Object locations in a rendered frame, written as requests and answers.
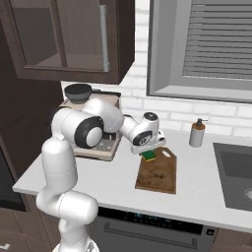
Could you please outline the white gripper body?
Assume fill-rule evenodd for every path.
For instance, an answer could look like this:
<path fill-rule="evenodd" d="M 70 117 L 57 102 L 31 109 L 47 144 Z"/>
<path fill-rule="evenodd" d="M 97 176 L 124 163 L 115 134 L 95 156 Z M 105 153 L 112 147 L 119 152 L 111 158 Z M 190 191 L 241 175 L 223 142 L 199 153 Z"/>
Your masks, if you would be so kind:
<path fill-rule="evenodd" d="M 147 151 L 154 150 L 158 147 L 164 146 L 166 143 L 166 138 L 161 137 L 160 139 L 156 139 L 154 141 L 149 141 L 146 145 L 143 146 L 132 146 L 131 147 L 131 153 L 133 155 L 141 154 Z"/>

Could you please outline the green and yellow sponge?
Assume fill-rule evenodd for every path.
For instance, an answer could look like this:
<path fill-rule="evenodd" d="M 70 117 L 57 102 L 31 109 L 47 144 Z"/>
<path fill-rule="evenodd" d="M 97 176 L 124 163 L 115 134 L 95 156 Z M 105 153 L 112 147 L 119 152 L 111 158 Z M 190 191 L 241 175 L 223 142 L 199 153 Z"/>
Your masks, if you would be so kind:
<path fill-rule="evenodd" d="M 156 154 L 154 151 L 146 151 L 142 153 L 142 157 L 145 161 L 151 161 L 156 158 Z"/>

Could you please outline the brown wooden cutting board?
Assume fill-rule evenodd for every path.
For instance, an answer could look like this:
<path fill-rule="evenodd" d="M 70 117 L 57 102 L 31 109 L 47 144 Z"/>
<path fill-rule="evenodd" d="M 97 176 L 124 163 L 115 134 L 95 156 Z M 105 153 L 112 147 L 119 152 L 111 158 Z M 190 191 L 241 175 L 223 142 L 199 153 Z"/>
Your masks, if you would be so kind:
<path fill-rule="evenodd" d="M 155 149 L 156 158 L 141 159 L 135 188 L 161 193 L 176 193 L 176 155 L 168 148 Z"/>

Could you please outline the beige coffee machine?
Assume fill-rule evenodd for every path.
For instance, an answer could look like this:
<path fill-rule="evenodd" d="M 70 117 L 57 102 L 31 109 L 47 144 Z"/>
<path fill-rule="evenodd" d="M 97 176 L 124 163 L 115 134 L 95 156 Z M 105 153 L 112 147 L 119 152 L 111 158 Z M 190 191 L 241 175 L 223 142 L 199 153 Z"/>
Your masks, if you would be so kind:
<path fill-rule="evenodd" d="M 121 93 L 105 92 L 93 89 L 88 84 L 73 84 L 64 89 L 66 100 L 63 101 L 61 107 L 71 107 L 77 110 L 82 110 L 84 104 L 89 98 L 100 98 L 116 107 L 119 107 L 119 99 Z M 104 133 L 100 142 L 92 149 L 81 149 L 76 147 L 74 154 L 79 158 L 94 158 L 105 161 L 112 161 L 117 148 L 119 146 L 122 135 L 116 133 Z"/>

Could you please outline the white soap dispenser bottle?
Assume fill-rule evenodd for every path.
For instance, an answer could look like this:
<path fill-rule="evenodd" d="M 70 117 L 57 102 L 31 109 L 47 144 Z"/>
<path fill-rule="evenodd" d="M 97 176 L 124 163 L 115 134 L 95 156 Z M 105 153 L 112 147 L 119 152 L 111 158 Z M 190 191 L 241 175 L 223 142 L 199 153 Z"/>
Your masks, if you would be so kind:
<path fill-rule="evenodd" d="M 192 124 L 189 145 L 193 148 L 200 148 L 203 143 L 206 125 L 204 119 L 199 118 L 195 123 Z"/>

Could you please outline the grey dishwasher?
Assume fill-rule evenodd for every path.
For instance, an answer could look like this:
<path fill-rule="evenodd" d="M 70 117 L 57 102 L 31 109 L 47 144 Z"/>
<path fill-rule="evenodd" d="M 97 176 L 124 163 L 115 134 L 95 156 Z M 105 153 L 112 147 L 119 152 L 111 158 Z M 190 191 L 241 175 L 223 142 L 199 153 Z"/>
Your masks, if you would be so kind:
<path fill-rule="evenodd" d="M 198 223 L 102 207 L 90 224 L 100 252 L 210 252 L 216 233 Z"/>

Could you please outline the dark grey sink basin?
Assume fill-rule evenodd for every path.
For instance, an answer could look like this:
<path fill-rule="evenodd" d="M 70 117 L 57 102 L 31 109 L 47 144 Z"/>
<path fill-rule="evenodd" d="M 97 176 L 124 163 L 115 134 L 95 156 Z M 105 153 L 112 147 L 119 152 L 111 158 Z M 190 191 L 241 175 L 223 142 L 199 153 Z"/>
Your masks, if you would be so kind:
<path fill-rule="evenodd" d="M 252 147 L 213 143 L 227 208 L 252 212 Z"/>

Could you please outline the grey window with blinds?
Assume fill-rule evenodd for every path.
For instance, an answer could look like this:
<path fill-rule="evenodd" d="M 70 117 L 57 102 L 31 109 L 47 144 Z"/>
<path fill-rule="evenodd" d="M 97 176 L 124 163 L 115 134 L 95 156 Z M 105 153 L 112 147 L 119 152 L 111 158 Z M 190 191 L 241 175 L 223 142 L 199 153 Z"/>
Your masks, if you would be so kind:
<path fill-rule="evenodd" d="M 252 0 L 150 0 L 147 94 L 252 103 Z"/>

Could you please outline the brown base drawer front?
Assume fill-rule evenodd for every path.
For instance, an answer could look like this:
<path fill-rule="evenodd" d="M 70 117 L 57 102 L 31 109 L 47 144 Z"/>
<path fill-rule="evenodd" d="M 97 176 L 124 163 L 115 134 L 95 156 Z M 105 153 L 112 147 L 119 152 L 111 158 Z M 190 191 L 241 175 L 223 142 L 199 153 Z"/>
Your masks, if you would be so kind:
<path fill-rule="evenodd" d="M 252 252 L 252 233 L 219 228 L 210 252 Z"/>

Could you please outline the dark tall cabinet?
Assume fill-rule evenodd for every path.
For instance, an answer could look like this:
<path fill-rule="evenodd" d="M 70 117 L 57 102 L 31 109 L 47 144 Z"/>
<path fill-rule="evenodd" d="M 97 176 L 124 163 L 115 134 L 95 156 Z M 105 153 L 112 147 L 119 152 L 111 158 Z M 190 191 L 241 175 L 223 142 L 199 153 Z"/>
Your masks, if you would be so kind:
<path fill-rule="evenodd" d="M 51 116 L 63 101 L 58 82 L 17 77 L 0 22 L 0 207 L 24 211 L 16 181 L 40 154 L 50 136 Z"/>

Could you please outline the brown base cupboard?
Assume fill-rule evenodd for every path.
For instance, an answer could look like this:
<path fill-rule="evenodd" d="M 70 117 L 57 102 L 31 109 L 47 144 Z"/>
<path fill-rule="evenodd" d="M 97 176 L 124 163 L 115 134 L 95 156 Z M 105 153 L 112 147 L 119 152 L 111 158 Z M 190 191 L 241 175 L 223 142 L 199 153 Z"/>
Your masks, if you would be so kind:
<path fill-rule="evenodd" d="M 35 205 L 35 196 L 21 202 L 0 199 L 0 252 L 52 252 L 60 242 L 58 219 Z"/>

